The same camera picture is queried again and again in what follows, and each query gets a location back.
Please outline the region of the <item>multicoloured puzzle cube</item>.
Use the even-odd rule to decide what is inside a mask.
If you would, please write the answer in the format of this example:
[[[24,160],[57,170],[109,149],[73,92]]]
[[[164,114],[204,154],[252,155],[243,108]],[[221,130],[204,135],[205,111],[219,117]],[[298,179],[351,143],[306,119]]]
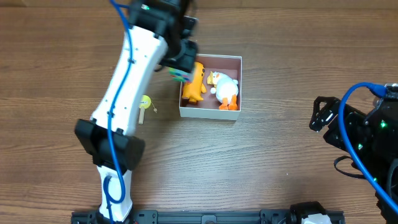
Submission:
[[[177,70],[175,68],[169,67],[169,73],[170,73],[170,76],[178,82],[191,83],[193,80],[192,73],[187,73],[187,72],[184,72],[181,70]]]

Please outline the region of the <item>orange dinosaur toy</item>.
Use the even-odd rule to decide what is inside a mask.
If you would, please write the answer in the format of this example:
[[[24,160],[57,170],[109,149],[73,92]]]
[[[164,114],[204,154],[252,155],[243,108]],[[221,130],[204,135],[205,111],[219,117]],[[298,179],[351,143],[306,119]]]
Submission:
[[[183,86],[182,99],[188,100],[189,103],[197,103],[203,101],[201,96],[202,93],[206,93],[206,87],[203,84],[203,78],[205,76],[205,68],[202,63],[195,62],[195,68],[193,71],[193,81],[186,83]]]

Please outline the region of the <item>white plush duck toy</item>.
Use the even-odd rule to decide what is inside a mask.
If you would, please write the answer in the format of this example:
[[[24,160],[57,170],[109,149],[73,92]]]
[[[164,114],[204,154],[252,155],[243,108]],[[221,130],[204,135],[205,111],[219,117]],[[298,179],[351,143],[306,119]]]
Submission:
[[[213,85],[210,91],[221,103],[220,110],[236,111],[238,109],[239,82],[237,80],[221,72],[210,72],[206,82],[208,85]]]

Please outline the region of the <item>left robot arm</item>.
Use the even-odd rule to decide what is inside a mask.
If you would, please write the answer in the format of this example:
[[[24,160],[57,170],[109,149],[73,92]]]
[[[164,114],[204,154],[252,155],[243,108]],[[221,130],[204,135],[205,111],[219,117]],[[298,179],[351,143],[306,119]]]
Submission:
[[[79,119],[75,135],[101,178],[101,204],[72,213],[72,223],[133,223],[133,170],[145,142],[134,133],[139,106],[154,72],[164,67],[190,73],[197,44],[190,40],[197,19],[193,1],[112,1],[124,27],[123,47],[112,79],[90,119]]]

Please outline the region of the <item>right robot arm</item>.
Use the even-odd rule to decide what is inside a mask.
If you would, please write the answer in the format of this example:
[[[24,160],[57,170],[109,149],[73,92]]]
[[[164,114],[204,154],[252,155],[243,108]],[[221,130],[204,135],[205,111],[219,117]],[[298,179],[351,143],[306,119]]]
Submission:
[[[338,124],[339,105],[336,97],[317,97],[309,128],[318,132],[327,126],[324,140],[345,151]],[[397,99],[376,98],[368,114],[346,105],[343,117],[355,153],[374,181],[397,202]]]

